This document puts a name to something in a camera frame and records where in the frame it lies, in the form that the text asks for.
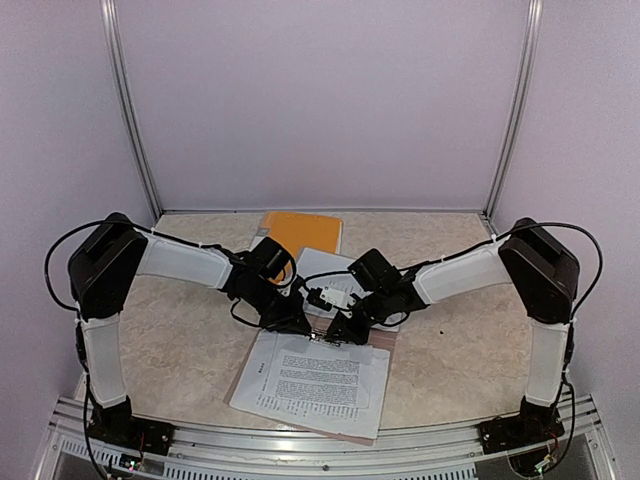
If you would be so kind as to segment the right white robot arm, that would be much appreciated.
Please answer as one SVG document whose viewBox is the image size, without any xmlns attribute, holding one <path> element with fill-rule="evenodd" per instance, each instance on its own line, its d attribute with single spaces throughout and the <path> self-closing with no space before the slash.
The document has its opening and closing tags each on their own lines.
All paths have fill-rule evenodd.
<svg viewBox="0 0 640 480">
<path fill-rule="evenodd" d="M 511 284 L 532 322 L 529 379 L 518 415 L 506 419 L 523 444 L 535 442 L 557 422 L 557 402 L 573 353 L 574 303 L 579 261 L 531 218 L 506 234 L 440 260 L 399 269 L 378 250 L 354 261 L 348 272 L 365 290 L 332 320 L 326 337 L 367 343 L 373 326 L 443 300 L 486 287 Z"/>
</svg>

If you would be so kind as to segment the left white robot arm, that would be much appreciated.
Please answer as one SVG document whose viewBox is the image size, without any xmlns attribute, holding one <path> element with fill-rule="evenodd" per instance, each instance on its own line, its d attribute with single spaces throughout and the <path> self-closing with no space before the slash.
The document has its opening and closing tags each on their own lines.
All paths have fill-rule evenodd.
<svg viewBox="0 0 640 480">
<path fill-rule="evenodd" d="M 121 322 L 143 284 L 174 282 L 213 290 L 233 304 L 250 306 L 257 315 L 254 328 L 311 333 L 297 279 L 277 281 L 295 267 L 272 239 L 233 251 L 138 226 L 121 212 L 84 229 L 88 235 L 68 261 L 71 295 L 93 422 L 118 444 L 133 443 L 140 434 L 124 379 Z"/>
</svg>

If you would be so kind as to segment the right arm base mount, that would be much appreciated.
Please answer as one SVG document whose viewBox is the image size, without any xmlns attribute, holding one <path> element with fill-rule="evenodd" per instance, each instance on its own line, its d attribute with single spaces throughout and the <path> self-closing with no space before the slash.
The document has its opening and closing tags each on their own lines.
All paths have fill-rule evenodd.
<svg viewBox="0 0 640 480">
<path fill-rule="evenodd" d="M 565 429 L 559 420 L 544 423 L 520 416 L 499 417 L 477 425 L 485 455 L 518 449 L 560 438 Z"/>
</svg>

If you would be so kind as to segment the white printed paper sheets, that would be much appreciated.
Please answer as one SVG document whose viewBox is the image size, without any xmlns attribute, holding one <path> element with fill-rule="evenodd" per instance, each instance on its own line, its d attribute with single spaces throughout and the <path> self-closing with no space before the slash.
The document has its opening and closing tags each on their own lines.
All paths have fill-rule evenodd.
<svg viewBox="0 0 640 480">
<path fill-rule="evenodd" d="M 307 280 L 309 288 L 329 288 L 362 298 L 367 292 L 349 272 L 345 273 L 354 261 L 347 256 L 304 247 L 296 260 L 297 273 Z"/>
</svg>

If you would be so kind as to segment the metal clip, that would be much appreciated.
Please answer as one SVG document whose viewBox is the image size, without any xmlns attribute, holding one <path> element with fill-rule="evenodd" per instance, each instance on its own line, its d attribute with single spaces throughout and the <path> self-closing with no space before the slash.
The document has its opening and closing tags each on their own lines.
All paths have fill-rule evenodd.
<svg viewBox="0 0 640 480">
<path fill-rule="evenodd" d="M 339 347 L 341 345 L 340 341 L 327 338 L 326 334 L 322 331 L 312 331 L 310 334 L 310 340 L 335 347 Z"/>
</svg>

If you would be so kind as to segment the orange file folder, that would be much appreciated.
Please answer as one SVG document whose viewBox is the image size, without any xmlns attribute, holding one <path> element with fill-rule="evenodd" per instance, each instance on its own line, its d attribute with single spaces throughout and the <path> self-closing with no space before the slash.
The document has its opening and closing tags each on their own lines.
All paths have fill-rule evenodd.
<svg viewBox="0 0 640 480">
<path fill-rule="evenodd" d="M 289 211 L 266 212 L 251 242 L 253 249 L 269 237 L 284 247 L 294 258 L 303 248 L 339 254 L 343 222 L 337 217 Z"/>
</svg>

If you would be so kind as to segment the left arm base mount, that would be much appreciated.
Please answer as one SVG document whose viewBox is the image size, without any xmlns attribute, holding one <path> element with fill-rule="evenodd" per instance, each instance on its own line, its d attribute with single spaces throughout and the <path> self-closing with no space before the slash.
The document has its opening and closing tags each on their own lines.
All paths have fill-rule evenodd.
<svg viewBox="0 0 640 480">
<path fill-rule="evenodd" d="M 175 426 L 167 422 L 106 412 L 94 415 L 88 426 L 91 439 L 160 456 L 168 455 L 174 432 Z"/>
</svg>

